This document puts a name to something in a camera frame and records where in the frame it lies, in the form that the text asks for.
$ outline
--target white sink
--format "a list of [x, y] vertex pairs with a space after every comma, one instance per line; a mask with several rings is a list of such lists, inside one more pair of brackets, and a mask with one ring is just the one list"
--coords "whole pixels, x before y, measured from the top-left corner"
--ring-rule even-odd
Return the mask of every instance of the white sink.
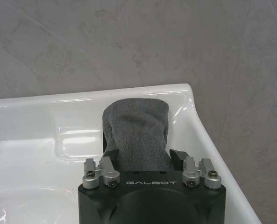
[[102, 113], [123, 98], [158, 98], [168, 146], [211, 158], [227, 188], [226, 223], [261, 223], [195, 110], [187, 84], [0, 99], [0, 224], [78, 224], [83, 162], [102, 156]]

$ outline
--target metal clamp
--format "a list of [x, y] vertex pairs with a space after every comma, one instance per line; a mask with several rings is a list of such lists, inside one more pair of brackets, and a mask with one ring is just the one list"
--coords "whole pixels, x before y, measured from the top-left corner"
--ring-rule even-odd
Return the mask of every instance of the metal clamp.
[[199, 162], [199, 169], [205, 179], [205, 186], [210, 189], [221, 188], [221, 177], [215, 171], [214, 166], [210, 159], [202, 159]]
[[204, 185], [209, 189], [221, 188], [221, 177], [215, 171], [210, 159], [202, 159], [196, 168], [193, 157], [187, 156], [183, 161], [182, 182], [189, 188], [195, 188], [199, 185], [200, 177], [205, 179]]
[[84, 171], [82, 185], [86, 189], [98, 187], [100, 176], [103, 176], [103, 183], [110, 188], [115, 188], [121, 181], [120, 173], [114, 169], [109, 156], [102, 157], [98, 167], [92, 158], [86, 159]]
[[195, 169], [193, 157], [187, 156], [183, 161], [182, 182], [189, 188], [195, 188], [199, 184], [200, 173]]

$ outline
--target bolt head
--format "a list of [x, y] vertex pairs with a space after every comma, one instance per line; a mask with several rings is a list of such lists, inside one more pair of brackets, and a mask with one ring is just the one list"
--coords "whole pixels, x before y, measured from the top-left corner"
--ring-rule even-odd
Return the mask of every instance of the bolt head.
[[186, 185], [189, 188], [195, 188], [196, 187], [196, 182], [194, 180], [189, 180], [189, 181], [187, 181]]
[[87, 171], [86, 176], [89, 176], [89, 177], [95, 176], [95, 172], [94, 171]]
[[117, 181], [115, 181], [115, 180], [111, 180], [111, 181], [109, 181], [109, 183], [108, 183], [108, 186], [110, 187], [110, 188], [115, 188], [116, 186], [118, 186], [118, 182]]
[[217, 173], [217, 171], [215, 171], [215, 170], [210, 170], [210, 171], [208, 172], [208, 175], [209, 175], [210, 177], [212, 177], [212, 176], [217, 177], [217, 176], [218, 176], [218, 173]]

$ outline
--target towel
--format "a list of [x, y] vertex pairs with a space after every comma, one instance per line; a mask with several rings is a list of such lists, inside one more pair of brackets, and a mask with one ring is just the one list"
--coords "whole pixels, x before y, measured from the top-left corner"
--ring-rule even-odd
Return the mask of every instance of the towel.
[[103, 112], [105, 153], [118, 149], [117, 170], [168, 171], [166, 102], [159, 99], [118, 100]]

